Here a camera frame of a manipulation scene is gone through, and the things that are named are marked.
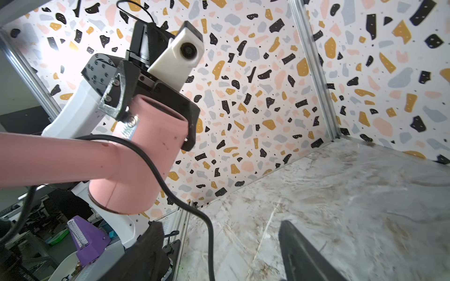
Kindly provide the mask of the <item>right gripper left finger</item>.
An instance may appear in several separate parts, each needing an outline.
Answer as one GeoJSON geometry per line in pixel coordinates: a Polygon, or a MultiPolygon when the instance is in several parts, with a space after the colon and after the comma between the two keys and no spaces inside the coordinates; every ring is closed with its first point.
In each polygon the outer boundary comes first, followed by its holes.
{"type": "Polygon", "coordinates": [[[164,229],[152,222],[135,244],[101,278],[101,281],[161,281],[170,268],[163,251],[164,229]]]}

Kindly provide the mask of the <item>pink hair dryer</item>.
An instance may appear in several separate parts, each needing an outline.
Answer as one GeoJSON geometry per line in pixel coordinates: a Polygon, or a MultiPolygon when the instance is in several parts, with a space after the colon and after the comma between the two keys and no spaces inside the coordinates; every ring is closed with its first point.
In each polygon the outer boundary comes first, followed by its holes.
{"type": "Polygon", "coordinates": [[[118,123],[118,142],[1,134],[1,187],[89,182],[89,196],[99,207],[117,214],[150,209],[162,183],[136,152],[138,146],[166,178],[188,135],[188,121],[149,97],[131,102],[132,118],[118,123]]]}

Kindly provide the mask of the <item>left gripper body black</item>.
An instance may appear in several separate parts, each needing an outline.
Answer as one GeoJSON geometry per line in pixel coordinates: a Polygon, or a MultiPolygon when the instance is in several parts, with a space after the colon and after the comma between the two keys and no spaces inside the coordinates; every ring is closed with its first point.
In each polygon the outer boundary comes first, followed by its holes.
{"type": "Polygon", "coordinates": [[[96,98],[101,100],[108,83],[122,60],[125,59],[96,53],[95,55],[92,55],[91,59],[87,62],[82,70],[82,76],[94,90],[94,96],[96,98]]]}

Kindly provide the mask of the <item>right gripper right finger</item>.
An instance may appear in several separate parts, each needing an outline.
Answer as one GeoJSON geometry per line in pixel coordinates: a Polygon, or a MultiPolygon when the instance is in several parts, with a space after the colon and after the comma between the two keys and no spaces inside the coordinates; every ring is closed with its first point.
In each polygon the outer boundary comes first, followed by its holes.
{"type": "Polygon", "coordinates": [[[278,238],[286,280],[346,280],[290,221],[281,222],[278,238]]]}

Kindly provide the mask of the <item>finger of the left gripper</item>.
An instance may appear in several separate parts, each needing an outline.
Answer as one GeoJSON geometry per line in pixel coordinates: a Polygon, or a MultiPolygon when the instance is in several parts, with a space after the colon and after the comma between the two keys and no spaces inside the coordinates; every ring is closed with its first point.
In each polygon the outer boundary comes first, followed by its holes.
{"type": "Polygon", "coordinates": [[[137,84],[137,93],[154,99],[155,101],[166,105],[170,109],[182,115],[188,122],[188,133],[182,150],[191,151],[196,143],[196,124],[200,114],[200,108],[189,98],[175,91],[169,85],[157,80],[154,83],[146,83],[139,80],[137,84]]]}
{"type": "Polygon", "coordinates": [[[133,63],[122,60],[108,83],[98,108],[114,118],[123,121],[128,116],[127,108],[135,96],[140,69],[133,63]]]}

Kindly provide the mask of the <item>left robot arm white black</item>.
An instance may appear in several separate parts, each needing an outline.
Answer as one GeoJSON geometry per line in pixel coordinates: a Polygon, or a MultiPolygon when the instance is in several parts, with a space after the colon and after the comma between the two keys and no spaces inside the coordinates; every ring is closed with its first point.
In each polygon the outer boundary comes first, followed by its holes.
{"type": "Polygon", "coordinates": [[[134,214],[163,191],[181,209],[206,218],[165,183],[178,152],[195,145],[200,110],[180,89],[200,56],[194,47],[167,49],[153,61],[98,53],[83,68],[79,92],[44,135],[116,147],[118,171],[90,183],[96,206],[134,214]]]}

